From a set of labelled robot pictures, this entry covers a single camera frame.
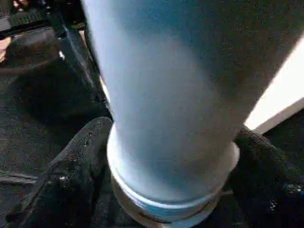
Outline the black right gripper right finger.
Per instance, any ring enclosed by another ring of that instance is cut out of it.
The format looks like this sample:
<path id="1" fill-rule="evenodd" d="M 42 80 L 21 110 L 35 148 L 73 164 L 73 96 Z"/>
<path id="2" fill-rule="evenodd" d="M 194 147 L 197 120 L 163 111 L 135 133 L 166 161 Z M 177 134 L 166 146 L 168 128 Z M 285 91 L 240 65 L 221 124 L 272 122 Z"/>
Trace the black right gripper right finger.
<path id="1" fill-rule="evenodd" d="M 250 228 L 304 226 L 304 171 L 266 137 L 243 127 L 230 185 Z"/>

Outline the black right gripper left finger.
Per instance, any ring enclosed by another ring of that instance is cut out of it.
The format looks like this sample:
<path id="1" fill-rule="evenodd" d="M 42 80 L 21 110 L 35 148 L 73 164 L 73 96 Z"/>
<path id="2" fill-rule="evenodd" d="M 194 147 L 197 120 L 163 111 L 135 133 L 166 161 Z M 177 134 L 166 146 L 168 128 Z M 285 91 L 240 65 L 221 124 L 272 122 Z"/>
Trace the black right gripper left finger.
<path id="1" fill-rule="evenodd" d="M 112 121 L 88 122 L 5 217 L 6 228 L 88 228 L 106 167 Z"/>

